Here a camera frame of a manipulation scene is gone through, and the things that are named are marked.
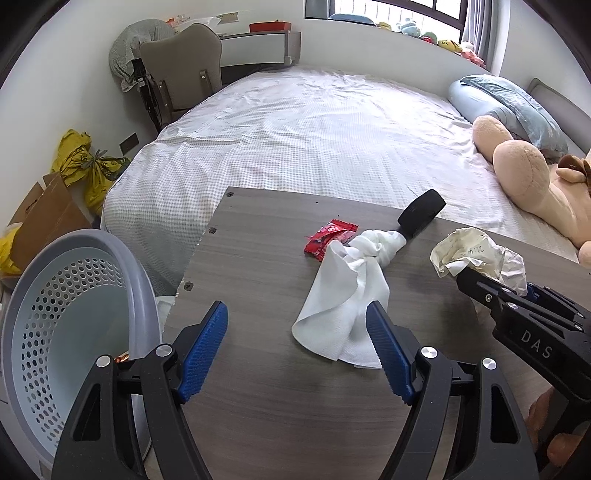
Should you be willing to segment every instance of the blue blanket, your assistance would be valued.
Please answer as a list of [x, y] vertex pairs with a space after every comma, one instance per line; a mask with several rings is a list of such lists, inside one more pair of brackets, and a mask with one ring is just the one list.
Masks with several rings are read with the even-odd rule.
[[559, 160], [569, 152], [566, 136], [556, 120], [525, 90], [509, 80], [492, 75], [470, 75], [461, 82], [488, 93], [511, 110], [530, 142], [540, 149], [546, 159]]

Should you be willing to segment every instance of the beige chair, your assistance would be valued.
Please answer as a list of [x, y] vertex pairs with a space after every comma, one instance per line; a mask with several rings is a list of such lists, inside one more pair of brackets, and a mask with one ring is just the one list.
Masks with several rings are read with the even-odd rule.
[[163, 125], [222, 89], [222, 42], [205, 25], [193, 24], [174, 37], [146, 42], [140, 55], [164, 105]]

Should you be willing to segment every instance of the human hand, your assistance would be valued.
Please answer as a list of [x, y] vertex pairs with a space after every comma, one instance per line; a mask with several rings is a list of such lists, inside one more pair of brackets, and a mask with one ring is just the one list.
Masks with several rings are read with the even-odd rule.
[[[550, 398], [553, 393], [554, 388], [550, 388], [546, 393], [541, 394], [538, 400], [532, 403], [530, 414], [525, 421], [525, 426], [527, 427], [527, 432], [534, 446], [534, 450], [538, 449], [538, 434], [546, 423], [548, 409], [550, 408]], [[552, 439], [548, 446], [548, 451], [546, 452], [548, 460], [553, 465], [563, 466], [577, 449], [582, 438], [579, 435], [559, 433]]]

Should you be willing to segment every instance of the knotted white cloth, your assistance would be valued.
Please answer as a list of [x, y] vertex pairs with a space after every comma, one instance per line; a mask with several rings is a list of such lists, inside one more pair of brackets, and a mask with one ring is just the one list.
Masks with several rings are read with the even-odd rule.
[[331, 360], [382, 368], [365, 326], [368, 305], [388, 308], [390, 289], [382, 268], [406, 245], [398, 232], [367, 230], [345, 247], [332, 241], [300, 315], [291, 328], [308, 350]]

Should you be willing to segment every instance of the yellow plastic bag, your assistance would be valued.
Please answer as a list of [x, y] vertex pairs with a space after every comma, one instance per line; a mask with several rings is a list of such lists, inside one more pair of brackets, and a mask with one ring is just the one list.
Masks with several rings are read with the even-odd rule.
[[87, 133], [68, 130], [57, 147], [51, 171], [58, 171], [66, 186], [87, 177], [84, 200], [88, 209], [98, 215], [107, 192], [131, 163], [128, 158], [105, 157], [105, 151], [90, 153], [92, 139]]
[[66, 186], [83, 179], [94, 161], [90, 153], [92, 139], [86, 132], [68, 130], [57, 147], [57, 154], [51, 165], [51, 172], [58, 171]]
[[84, 193], [86, 206], [98, 216], [102, 216], [107, 192], [131, 163], [131, 160], [125, 157], [104, 157], [105, 153], [106, 151], [96, 153]]
[[18, 275], [21, 273], [21, 269], [18, 268], [12, 260], [10, 260], [10, 250], [12, 249], [12, 243], [14, 242], [14, 236], [17, 234], [18, 229], [21, 226], [11, 229], [8, 234], [0, 238], [0, 271], [11, 275]]

